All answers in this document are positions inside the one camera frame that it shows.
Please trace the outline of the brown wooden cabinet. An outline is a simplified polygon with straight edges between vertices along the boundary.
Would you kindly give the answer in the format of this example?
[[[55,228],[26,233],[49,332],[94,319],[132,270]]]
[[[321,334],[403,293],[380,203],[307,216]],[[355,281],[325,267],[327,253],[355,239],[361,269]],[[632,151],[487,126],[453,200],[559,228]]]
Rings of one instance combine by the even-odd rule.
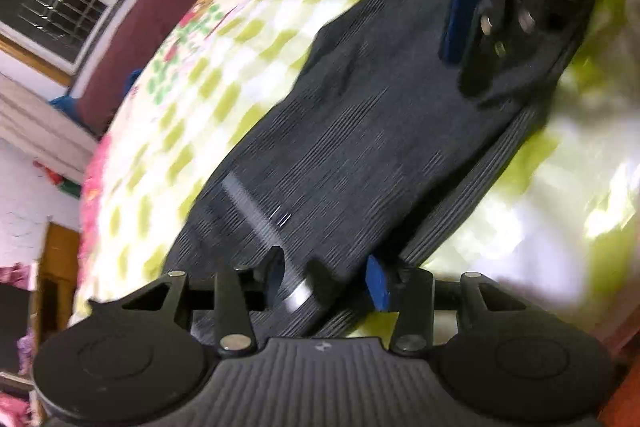
[[[78,232],[52,221],[47,223],[30,298],[30,329],[35,350],[66,329],[73,314],[79,244]]]

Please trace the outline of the green checkered plastic bed cover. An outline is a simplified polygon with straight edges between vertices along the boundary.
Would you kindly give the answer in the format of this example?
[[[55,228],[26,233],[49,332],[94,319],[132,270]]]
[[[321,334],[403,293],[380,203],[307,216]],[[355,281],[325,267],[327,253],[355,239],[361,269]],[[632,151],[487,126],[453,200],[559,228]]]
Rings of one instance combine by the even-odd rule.
[[[126,96],[87,171],[73,320],[160,274],[196,195],[358,0],[198,0]],[[611,335],[639,286],[639,0],[599,0],[548,124],[425,262],[480,271]]]

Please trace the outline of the beige curtain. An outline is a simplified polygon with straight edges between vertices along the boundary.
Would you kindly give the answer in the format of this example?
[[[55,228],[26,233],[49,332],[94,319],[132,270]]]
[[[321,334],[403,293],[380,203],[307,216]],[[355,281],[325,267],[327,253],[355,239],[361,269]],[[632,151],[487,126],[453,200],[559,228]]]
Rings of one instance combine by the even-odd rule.
[[[57,174],[84,182],[98,141],[14,80],[1,76],[1,138]]]

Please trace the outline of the pink floral bedsheet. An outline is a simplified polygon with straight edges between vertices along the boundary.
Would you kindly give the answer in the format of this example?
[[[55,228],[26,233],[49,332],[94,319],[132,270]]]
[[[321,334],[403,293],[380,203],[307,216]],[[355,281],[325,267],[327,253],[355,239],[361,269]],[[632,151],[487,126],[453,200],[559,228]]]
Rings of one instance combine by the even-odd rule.
[[[202,185],[290,92],[333,0],[196,0],[125,81],[87,171],[80,277],[156,277]]]

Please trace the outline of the dark grey striped pants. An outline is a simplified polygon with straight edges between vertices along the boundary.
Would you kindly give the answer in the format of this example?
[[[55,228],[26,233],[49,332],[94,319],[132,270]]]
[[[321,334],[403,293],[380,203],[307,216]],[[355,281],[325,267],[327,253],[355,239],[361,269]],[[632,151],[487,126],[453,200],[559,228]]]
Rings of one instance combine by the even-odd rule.
[[[377,255],[420,265],[469,216],[544,116],[591,4],[497,67],[438,55],[447,0],[360,0],[323,26],[290,94],[201,189],[165,260],[193,280],[285,255],[259,340],[337,337],[369,311]]]

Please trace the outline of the pink clothes pile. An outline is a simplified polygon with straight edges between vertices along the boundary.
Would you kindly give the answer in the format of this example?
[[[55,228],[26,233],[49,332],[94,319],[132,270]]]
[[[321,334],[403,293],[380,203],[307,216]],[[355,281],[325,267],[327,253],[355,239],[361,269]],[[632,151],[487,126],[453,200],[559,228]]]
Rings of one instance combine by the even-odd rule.
[[[1,268],[1,425],[29,426],[29,390],[20,383],[29,374],[29,267]]]

